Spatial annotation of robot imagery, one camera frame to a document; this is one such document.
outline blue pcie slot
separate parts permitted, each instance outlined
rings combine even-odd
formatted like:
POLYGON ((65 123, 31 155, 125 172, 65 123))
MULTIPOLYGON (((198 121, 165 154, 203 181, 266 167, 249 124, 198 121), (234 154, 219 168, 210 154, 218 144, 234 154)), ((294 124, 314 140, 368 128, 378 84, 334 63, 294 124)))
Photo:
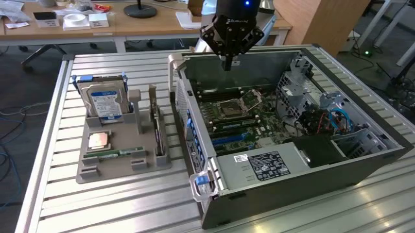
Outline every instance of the blue pcie slot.
POLYGON ((236 136, 214 139, 213 140, 213 144, 215 146, 215 145, 219 145, 219 144, 242 141, 242 140, 245 140, 248 138, 248 134, 249 133, 244 133, 241 135, 236 135, 236 136))
POLYGON ((194 134, 194 145, 199 154, 199 165, 202 166, 201 169, 203 169, 205 165, 206 165, 206 157, 203 155, 202 152, 202 147, 201 147, 201 143, 199 143, 199 139, 198 139, 198 133, 197 133, 197 129, 195 129, 195 124, 191 118, 191 114, 190 114, 190 110, 187 109, 187 122, 186 122, 186 126, 190 128, 189 130, 193 131, 194 134))

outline green circuit board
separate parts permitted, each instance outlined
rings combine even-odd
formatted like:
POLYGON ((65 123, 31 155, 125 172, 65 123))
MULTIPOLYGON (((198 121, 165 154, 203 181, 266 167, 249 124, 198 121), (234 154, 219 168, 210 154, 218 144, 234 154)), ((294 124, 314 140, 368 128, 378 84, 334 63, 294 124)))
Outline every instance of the green circuit board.
POLYGON ((274 146, 292 138, 277 116, 276 102, 273 92, 249 90, 240 99, 199 103, 219 156, 274 146))

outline blue cable on floor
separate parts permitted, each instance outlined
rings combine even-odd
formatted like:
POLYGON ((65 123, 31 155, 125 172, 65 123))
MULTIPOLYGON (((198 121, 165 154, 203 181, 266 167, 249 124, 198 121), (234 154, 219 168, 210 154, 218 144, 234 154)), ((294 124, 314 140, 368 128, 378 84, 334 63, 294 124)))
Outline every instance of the blue cable on floor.
POLYGON ((11 140, 9 140, 7 142, 2 142, 2 143, 0 143, 2 145, 6 145, 6 144, 10 143, 11 141, 14 141, 18 137, 22 136, 22 134, 25 133, 25 130, 26 130, 26 125, 25 125, 25 122, 23 122, 23 121, 19 121, 19 120, 10 120, 10 119, 6 119, 6 118, 3 118, 3 117, 0 117, 0 120, 10 121, 10 122, 18 122, 18 123, 21 123, 22 126, 23 126, 23 129, 22 129, 21 133, 19 133, 11 140))
POLYGON ((14 158, 9 154, 6 154, 6 153, 0 153, 0 155, 3 155, 11 161, 11 164, 13 164, 13 167, 14 167, 14 171, 15 171, 15 175, 17 175, 18 188, 19 188, 17 195, 11 198, 11 200, 3 206, 0 206, 0 211, 2 211, 5 209, 5 207, 11 202, 14 202, 19 198, 19 196, 22 195, 22 184, 21 184, 21 177, 19 177, 19 172, 18 172, 18 169, 17 169, 17 163, 15 163, 14 158))
MULTIPOLYGON (((9 141, 0 143, 0 145, 5 146, 7 143, 13 142, 18 137, 22 136, 22 134, 25 133, 25 130, 26 130, 26 125, 25 125, 25 122, 19 121, 19 120, 10 120, 10 119, 6 119, 3 117, 0 117, 0 120, 10 121, 10 122, 18 122, 23 126, 23 129, 22 129, 21 133, 13 139, 10 139, 9 141)), ((17 176, 17 181, 18 181, 18 188, 19 188, 17 195, 11 198, 11 200, 5 205, 0 206, 0 211, 2 211, 6 208, 6 206, 21 197, 21 195, 22 195, 22 182, 21 182, 21 175, 19 175, 19 172, 18 172, 18 169, 17 169, 17 163, 15 163, 15 160, 14 160, 13 156, 9 155, 7 153, 2 153, 2 152, 0 152, 0 155, 5 156, 5 158, 9 159, 10 162, 11 162, 11 166, 14 168, 15 176, 17 176)))

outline barcode label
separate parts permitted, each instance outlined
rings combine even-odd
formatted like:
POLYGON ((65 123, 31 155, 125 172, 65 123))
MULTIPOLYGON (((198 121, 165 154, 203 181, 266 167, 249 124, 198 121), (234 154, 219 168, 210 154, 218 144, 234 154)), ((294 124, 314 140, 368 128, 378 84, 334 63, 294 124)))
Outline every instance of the barcode label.
POLYGON ((242 154, 242 155, 237 155, 234 156, 234 159, 236 159, 236 162, 244 162, 244 161, 248 161, 249 160, 249 155, 246 154, 242 154))

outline metal table leg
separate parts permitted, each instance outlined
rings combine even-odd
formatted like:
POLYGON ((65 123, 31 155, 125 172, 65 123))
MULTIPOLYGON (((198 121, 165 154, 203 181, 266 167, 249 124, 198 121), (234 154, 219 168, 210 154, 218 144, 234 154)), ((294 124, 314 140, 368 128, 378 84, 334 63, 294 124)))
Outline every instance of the metal table leg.
POLYGON ((380 36, 380 38, 378 38, 378 40, 376 42, 376 46, 377 47, 381 47, 384 41, 386 40, 386 38, 392 34, 392 31, 393 31, 394 27, 400 23, 402 17, 405 16, 405 14, 406 14, 406 12, 409 11, 410 8, 412 8, 410 6, 405 6, 404 9, 398 12, 393 22, 390 23, 389 27, 386 28, 385 32, 382 33, 382 35, 380 36))
POLYGON ((412 57, 415 56, 415 42, 413 46, 410 47, 409 51, 405 53, 400 61, 397 62, 397 65, 405 66, 412 59, 412 57))
POLYGON ((285 44, 288 38, 289 30, 280 30, 280 34, 276 37, 274 46, 285 44))
POLYGON ((115 37, 115 48, 118 53, 127 52, 125 42, 126 42, 125 36, 115 37))
POLYGON ((370 25, 369 27, 366 28, 361 38, 360 38, 360 41, 358 41, 358 45, 362 46, 364 42, 366 41, 368 37, 369 37, 369 34, 372 33, 372 31, 374 30, 380 20, 381 20, 381 17, 384 16, 384 14, 386 13, 390 5, 393 4, 393 0, 386 0, 385 1, 385 4, 382 5, 382 8, 378 12, 378 14, 376 15, 376 18, 373 19, 373 21, 370 22, 370 25))

